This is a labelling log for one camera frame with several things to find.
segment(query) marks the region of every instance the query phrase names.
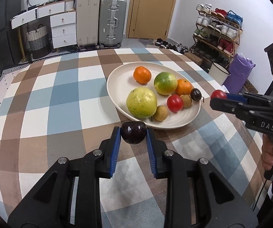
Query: gray suitcase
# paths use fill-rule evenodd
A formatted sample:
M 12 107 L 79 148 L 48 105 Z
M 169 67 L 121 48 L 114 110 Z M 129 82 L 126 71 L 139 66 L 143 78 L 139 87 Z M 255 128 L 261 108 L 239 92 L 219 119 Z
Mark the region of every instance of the gray suitcase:
M 126 15 L 126 0 L 101 0 L 99 12 L 99 43 L 121 47 Z
M 78 46 L 96 45 L 99 29 L 99 0 L 77 0 L 76 35 Z

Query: red tomato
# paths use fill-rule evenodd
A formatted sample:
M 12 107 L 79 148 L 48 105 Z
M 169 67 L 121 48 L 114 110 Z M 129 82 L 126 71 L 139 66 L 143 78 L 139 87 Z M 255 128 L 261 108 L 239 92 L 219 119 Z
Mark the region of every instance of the red tomato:
M 217 98 L 227 98 L 226 96 L 226 93 L 223 92 L 222 90 L 215 90 L 212 92 L 211 96 L 210 96 L 210 99 L 213 99 L 214 97 L 217 97 Z
M 167 100 L 167 106 L 172 112 L 178 112 L 183 108 L 183 100 L 179 95 L 171 95 Z

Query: white wall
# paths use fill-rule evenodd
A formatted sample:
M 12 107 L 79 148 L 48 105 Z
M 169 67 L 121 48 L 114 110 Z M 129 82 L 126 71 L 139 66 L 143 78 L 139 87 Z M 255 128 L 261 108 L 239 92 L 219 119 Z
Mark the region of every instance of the white wall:
M 211 3 L 213 8 L 233 10 L 243 17 L 244 30 L 237 52 L 251 59 L 256 67 L 249 80 L 265 93 L 273 77 L 264 48 L 273 43 L 273 5 L 269 0 L 177 0 L 168 37 L 188 47 L 194 44 L 192 34 L 196 29 L 197 4 Z

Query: finger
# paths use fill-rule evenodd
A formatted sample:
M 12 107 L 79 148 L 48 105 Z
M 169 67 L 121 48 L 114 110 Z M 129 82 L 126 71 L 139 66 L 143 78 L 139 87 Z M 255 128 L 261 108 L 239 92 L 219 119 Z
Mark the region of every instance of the finger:
M 273 166 L 273 155 L 266 153 L 266 152 L 262 152 L 262 158 L 264 163 Z
M 266 163 L 262 163 L 262 166 L 265 170 L 271 170 L 271 166 Z
M 268 138 L 268 135 L 263 134 L 262 151 L 268 152 L 273 155 L 273 144 Z

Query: white trash bin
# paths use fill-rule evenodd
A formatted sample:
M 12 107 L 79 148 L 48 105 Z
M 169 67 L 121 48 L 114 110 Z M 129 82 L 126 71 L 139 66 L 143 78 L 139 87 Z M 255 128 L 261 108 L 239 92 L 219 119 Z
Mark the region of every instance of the white trash bin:
M 230 75 L 230 72 L 221 65 L 212 63 L 208 74 L 222 86 L 226 78 Z

